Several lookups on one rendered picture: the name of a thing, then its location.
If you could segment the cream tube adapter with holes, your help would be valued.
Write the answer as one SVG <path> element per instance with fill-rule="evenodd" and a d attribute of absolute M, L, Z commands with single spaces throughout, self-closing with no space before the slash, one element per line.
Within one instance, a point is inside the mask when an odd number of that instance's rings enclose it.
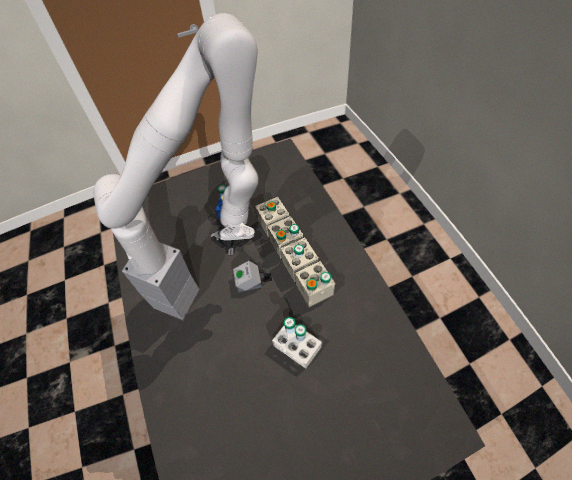
<path fill-rule="evenodd" d="M 335 282 L 331 278 L 329 284 L 322 284 L 320 276 L 323 272 L 327 272 L 327 270 L 321 261 L 319 261 L 295 273 L 296 286 L 309 307 L 333 296 Z M 317 281 L 317 288 L 313 292 L 308 291 L 306 286 L 309 279 L 315 279 Z"/>

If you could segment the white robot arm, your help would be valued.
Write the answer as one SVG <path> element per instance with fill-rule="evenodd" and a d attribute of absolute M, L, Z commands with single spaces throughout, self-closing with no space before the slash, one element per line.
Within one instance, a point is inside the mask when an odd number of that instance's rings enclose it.
<path fill-rule="evenodd" d="M 96 182 L 93 195 L 98 218 L 112 228 L 140 275 L 159 271 L 166 261 L 142 204 L 189 135 L 214 77 L 221 103 L 220 162 L 230 184 L 223 194 L 220 216 L 221 223 L 228 226 L 220 231 L 220 238 L 254 237 L 254 229 L 246 224 L 250 198 L 258 186 L 258 174 L 248 159 L 253 149 L 251 104 L 256 63 L 256 40 L 235 16 L 220 13 L 208 18 L 137 126 L 122 175 L 108 174 Z"/>

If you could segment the white tube rack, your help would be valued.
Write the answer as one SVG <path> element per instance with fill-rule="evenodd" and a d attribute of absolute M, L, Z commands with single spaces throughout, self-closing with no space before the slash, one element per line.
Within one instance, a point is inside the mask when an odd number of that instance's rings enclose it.
<path fill-rule="evenodd" d="M 310 340 L 309 340 L 310 339 Z M 315 342 L 315 341 L 316 342 Z M 274 347 L 286 354 L 288 357 L 293 359 L 295 362 L 303 366 L 305 369 L 311 363 L 313 358 L 316 356 L 318 351 L 321 349 L 322 342 L 306 332 L 306 338 L 304 341 L 298 341 L 296 339 L 295 332 L 293 334 L 288 334 L 285 327 L 279 331 L 279 333 L 272 340 Z M 308 342 L 307 342 L 308 341 Z M 291 343 L 292 342 L 292 343 Z M 307 344 L 306 344 L 307 342 Z M 314 344 L 313 344 L 313 343 Z M 276 344 L 275 344 L 276 343 Z M 316 344 L 316 345 L 315 345 Z M 279 346 L 280 347 L 279 347 Z M 288 346 L 289 345 L 289 346 Z M 291 346 L 291 347 L 290 347 Z M 314 347 L 315 346 L 315 347 Z M 282 349 L 282 348 L 283 349 Z M 314 347 L 314 348 L 313 348 Z M 289 350 L 290 349 L 290 350 Z M 300 351 L 301 350 L 301 351 Z M 302 352 L 302 353 L 301 353 Z M 309 353 L 309 356 L 308 356 Z M 300 357 L 299 357 L 300 355 Z M 299 359 L 299 360 L 298 360 Z"/>

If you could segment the blue tube rack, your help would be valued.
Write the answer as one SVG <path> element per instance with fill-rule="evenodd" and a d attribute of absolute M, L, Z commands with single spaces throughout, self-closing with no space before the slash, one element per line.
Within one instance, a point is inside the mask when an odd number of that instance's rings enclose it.
<path fill-rule="evenodd" d="M 220 196 L 219 201 L 218 201 L 218 204 L 217 204 L 217 207 L 216 207 L 216 213 L 217 213 L 217 216 L 218 216 L 219 219 L 220 219 L 220 216 L 221 216 L 221 209 L 220 209 L 220 208 L 222 208 L 222 202 L 223 202 L 223 201 L 221 200 L 221 196 Z M 220 208 L 219 208 L 219 205 L 220 205 Z"/>

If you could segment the cream square bucket adapter with holes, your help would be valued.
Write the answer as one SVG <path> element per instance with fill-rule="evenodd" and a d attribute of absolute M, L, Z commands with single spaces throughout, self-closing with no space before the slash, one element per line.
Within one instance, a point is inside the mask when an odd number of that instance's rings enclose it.
<path fill-rule="evenodd" d="M 281 221 L 278 221 L 272 225 L 267 226 L 270 242 L 272 243 L 273 247 L 275 248 L 280 259 L 282 259 L 281 248 L 283 248 L 289 244 L 292 244 L 298 240 L 303 239 L 303 234 L 300 231 L 300 229 L 299 229 L 299 234 L 297 236 L 292 236 L 290 234 L 289 227 L 292 224 L 296 224 L 296 223 L 294 222 L 294 220 L 290 216 L 290 217 L 285 218 Z M 276 233 L 278 230 L 284 230 L 286 232 L 286 240 L 284 242 L 278 241 L 278 238 L 276 236 Z"/>
<path fill-rule="evenodd" d="M 267 209 L 267 203 L 273 201 L 276 203 L 276 211 L 274 213 L 269 213 Z M 274 224 L 278 221 L 281 221 L 285 218 L 289 217 L 289 213 L 280 201 L 278 197 L 266 201 L 262 204 L 259 204 L 256 207 L 257 217 L 260 225 L 262 226 L 263 230 L 265 231 L 267 237 L 269 238 L 268 227 L 271 224 Z M 261 210 L 261 211 L 260 211 Z"/>
<path fill-rule="evenodd" d="M 296 245 L 303 245 L 304 254 L 301 257 L 297 257 L 294 253 L 294 247 Z M 281 248 L 282 262 L 292 277 L 293 281 L 296 282 L 295 273 L 307 268 L 318 262 L 318 257 L 311 248 L 310 244 L 303 238 L 292 244 L 289 244 Z"/>

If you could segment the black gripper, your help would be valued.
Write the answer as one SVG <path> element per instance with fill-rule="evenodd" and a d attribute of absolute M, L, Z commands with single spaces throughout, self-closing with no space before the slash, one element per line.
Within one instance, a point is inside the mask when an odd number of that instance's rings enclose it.
<path fill-rule="evenodd" d="M 219 239 L 220 236 L 220 231 L 225 228 L 225 226 L 221 223 L 220 220 L 220 227 L 218 228 L 217 232 L 211 232 L 211 240 L 216 243 L 217 245 L 219 245 L 221 248 L 226 247 L 226 253 L 228 255 L 233 255 L 233 253 L 235 253 L 235 248 L 238 247 L 242 247 L 244 244 L 246 244 L 247 242 L 249 242 L 251 239 L 240 239 L 240 240 L 221 240 Z M 218 240 L 219 239 L 219 240 Z M 243 241 L 242 241 L 243 240 Z M 242 242 L 241 242 L 242 241 Z M 227 242 L 227 245 L 226 245 Z M 232 244 L 233 243 L 233 244 Z"/>

